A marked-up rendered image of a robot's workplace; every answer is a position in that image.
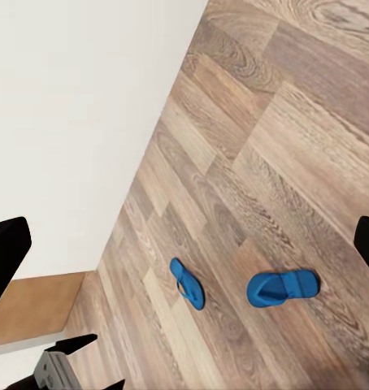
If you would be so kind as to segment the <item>sandal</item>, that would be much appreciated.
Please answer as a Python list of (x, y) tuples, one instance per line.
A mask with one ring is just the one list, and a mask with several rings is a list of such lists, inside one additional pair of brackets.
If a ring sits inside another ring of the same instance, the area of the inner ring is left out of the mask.
[(185, 266), (179, 261), (179, 258), (171, 260), (170, 268), (178, 284), (182, 284), (184, 297), (188, 298), (197, 310), (202, 310), (205, 307), (205, 293), (198, 279), (190, 274), (188, 269), (185, 269)]
[(319, 294), (319, 281), (313, 271), (261, 273), (250, 280), (248, 301), (257, 308), (278, 306), (287, 299), (311, 298)]

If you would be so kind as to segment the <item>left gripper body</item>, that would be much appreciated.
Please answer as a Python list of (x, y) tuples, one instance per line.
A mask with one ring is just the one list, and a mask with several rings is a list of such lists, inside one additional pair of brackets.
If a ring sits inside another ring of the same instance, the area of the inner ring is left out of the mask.
[[(55, 346), (52, 346), (45, 351), (52, 352), (57, 351)], [(35, 376), (32, 374), (27, 378), (24, 378), (12, 385), (7, 387), (7, 390), (47, 390), (47, 387), (39, 388), (37, 385), (37, 381), (35, 380)]]

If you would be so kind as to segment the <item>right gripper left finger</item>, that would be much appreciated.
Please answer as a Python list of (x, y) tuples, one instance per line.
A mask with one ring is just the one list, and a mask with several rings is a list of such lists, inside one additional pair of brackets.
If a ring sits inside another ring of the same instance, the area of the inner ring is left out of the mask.
[(0, 222), (0, 297), (32, 246), (26, 218)]

